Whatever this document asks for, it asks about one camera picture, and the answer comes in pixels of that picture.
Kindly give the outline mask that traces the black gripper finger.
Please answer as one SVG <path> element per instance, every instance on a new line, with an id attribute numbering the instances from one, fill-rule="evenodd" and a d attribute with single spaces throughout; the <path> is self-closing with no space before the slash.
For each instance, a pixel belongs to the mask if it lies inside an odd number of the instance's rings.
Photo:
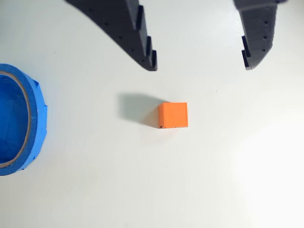
<path id="1" fill-rule="evenodd" d="M 69 0 L 86 14 L 134 61 L 157 70 L 157 52 L 147 34 L 144 8 L 137 0 Z"/>
<path id="2" fill-rule="evenodd" d="M 277 6 L 287 0 L 234 0 L 244 36 L 242 57 L 246 70 L 257 67 L 272 48 Z"/>

